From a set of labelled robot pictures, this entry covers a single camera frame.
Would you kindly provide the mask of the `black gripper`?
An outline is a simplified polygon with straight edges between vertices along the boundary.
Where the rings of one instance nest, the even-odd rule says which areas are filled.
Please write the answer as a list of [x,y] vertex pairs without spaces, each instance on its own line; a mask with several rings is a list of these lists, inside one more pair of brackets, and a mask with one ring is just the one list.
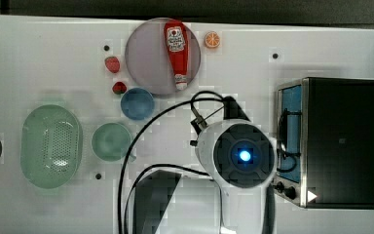
[[224,97],[223,101],[223,119],[241,119],[248,121],[249,118],[244,113],[243,109],[239,106],[237,101],[233,97]]

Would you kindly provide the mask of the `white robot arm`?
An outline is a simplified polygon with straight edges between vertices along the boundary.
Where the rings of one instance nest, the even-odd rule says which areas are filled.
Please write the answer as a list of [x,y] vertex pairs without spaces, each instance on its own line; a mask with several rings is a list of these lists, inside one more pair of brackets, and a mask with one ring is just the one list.
[[274,216],[270,185],[277,168],[276,143],[252,124],[233,97],[223,97],[223,119],[209,124],[198,115],[190,142],[220,189],[222,226],[234,234],[268,234]]

